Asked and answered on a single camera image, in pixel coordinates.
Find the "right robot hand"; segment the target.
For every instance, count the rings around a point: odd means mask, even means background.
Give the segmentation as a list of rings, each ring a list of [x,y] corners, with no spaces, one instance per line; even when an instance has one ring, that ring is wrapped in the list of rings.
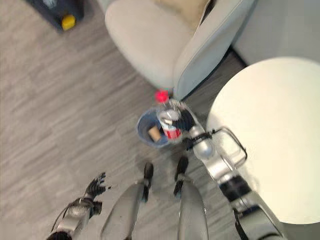
[[[185,105],[180,102],[174,105],[179,112],[178,120],[172,120],[172,126],[184,131],[190,131],[196,125],[193,115]]]

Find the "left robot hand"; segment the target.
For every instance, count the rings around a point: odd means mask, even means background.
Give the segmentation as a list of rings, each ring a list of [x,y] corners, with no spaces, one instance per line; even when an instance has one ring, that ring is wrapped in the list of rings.
[[[104,185],[105,177],[106,173],[102,172],[96,178],[94,178],[87,186],[84,193],[84,198],[94,200],[97,196],[103,194],[106,191],[106,186]]]

